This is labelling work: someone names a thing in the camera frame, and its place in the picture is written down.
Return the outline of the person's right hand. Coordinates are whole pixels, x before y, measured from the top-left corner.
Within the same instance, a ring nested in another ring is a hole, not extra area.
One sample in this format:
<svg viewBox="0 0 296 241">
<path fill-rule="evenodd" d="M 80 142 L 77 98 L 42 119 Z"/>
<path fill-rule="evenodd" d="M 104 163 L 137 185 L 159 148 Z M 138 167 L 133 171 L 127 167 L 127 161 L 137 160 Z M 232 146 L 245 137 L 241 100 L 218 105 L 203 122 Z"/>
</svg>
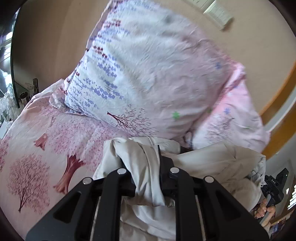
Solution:
<svg viewBox="0 0 296 241">
<path fill-rule="evenodd" d="M 271 219 L 275 214 L 275 206 L 267 207 L 267 199 L 264 198 L 263 201 L 260 203 L 260 206 L 258 209 L 254 212 L 255 218 L 261 218 L 264 217 L 266 213 L 269 213 L 267 218 Z"/>
</svg>

